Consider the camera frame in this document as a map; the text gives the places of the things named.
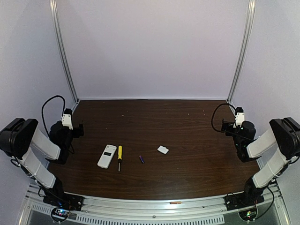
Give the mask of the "white remote control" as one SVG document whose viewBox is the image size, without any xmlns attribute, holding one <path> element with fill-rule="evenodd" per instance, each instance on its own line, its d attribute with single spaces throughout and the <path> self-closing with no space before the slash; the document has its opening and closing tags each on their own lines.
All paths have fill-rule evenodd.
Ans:
<svg viewBox="0 0 300 225">
<path fill-rule="evenodd" d="M 98 163 L 97 166 L 100 168 L 107 169 L 112 161 L 112 158 L 116 152 L 117 147 L 114 145 L 106 145 Z"/>
</svg>

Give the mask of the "yellow handled screwdriver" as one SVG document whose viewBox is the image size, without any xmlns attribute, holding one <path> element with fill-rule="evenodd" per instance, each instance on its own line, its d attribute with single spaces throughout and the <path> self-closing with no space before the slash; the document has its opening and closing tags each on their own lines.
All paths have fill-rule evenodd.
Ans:
<svg viewBox="0 0 300 225">
<path fill-rule="evenodd" d="M 122 146 L 118 146 L 118 172 L 121 171 L 121 163 L 122 163 Z"/>
</svg>

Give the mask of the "purple AAA battery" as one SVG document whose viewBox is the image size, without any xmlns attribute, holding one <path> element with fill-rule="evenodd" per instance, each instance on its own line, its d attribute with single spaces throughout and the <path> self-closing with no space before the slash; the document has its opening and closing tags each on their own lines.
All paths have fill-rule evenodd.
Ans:
<svg viewBox="0 0 300 225">
<path fill-rule="evenodd" d="M 145 163 L 145 161 L 144 161 L 144 159 L 143 159 L 143 157 L 142 157 L 142 156 L 139 156 L 139 159 L 140 159 L 140 161 L 141 161 L 141 163 L 142 163 L 142 164 L 144 164 L 144 163 Z"/>
</svg>

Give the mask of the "white battery cover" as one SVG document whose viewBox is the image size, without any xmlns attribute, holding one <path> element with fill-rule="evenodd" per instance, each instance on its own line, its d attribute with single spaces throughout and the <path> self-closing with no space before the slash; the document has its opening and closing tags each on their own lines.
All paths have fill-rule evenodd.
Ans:
<svg viewBox="0 0 300 225">
<path fill-rule="evenodd" d="M 159 146 L 159 147 L 157 148 L 157 150 L 158 150 L 159 152 L 161 152 L 162 154 L 167 154 L 168 151 L 169 151 L 169 149 L 166 148 L 166 147 L 164 147 L 164 146 Z"/>
</svg>

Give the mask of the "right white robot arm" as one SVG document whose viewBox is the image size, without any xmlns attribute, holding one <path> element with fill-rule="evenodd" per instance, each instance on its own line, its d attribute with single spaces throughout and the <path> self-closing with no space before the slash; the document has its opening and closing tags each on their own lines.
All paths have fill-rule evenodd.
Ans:
<svg viewBox="0 0 300 225">
<path fill-rule="evenodd" d="M 231 136 L 242 162 L 258 159 L 274 145 L 277 150 L 266 165 L 250 177 L 244 187 L 243 194 L 247 197 L 261 195 L 269 182 L 279 177 L 283 171 L 300 158 L 300 125 L 293 118 L 272 119 L 270 128 L 255 139 L 256 129 L 252 122 L 222 121 L 221 132 Z"/>
</svg>

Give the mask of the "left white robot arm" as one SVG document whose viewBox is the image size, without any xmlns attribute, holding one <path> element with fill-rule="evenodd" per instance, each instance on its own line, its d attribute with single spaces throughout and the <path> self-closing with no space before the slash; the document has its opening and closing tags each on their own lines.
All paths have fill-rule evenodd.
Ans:
<svg viewBox="0 0 300 225">
<path fill-rule="evenodd" d="M 64 165 L 74 154 L 72 142 L 84 135 L 83 124 L 70 128 L 58 121 L 47 137 L 36 119 L 15 118 L 0 127 L 0 149 L 39 185 L 62 197 L 62 181 L 45 166 L 46 162 Z"/>
</svg>

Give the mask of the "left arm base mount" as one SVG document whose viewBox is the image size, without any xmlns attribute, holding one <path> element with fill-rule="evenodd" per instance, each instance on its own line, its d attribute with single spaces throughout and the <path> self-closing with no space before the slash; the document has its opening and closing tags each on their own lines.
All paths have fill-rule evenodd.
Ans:
<svg viewBox="0 0 300 225">
<path fill-rule="evenodd" d="M 72 211 L 81 211 L 83 205 L 83 196 L 64 194 L 64 198 L 55 197 L 47 194 L 43 197 L 43 202 L 54 206 L 50 212 L 50 216 L 56 223 L 66 221 Z"/>
</svg>

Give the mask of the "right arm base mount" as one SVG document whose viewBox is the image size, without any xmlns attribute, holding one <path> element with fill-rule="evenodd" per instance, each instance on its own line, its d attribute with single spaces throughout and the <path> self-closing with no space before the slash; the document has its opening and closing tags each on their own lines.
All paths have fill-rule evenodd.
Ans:
<svg viewBox="0 0 300 225">
<path fill-rule="evenodd" d="M 234 194 L 230 192 L 224 197 L 224 201 L 227 211 L 237 210 L 241 220 L 254 222 L 258 217 L 257 205 L 264 202 L 264 197 L 258 196 L 254 199 L 247 199 L 244 193 Z"/>
</svg>

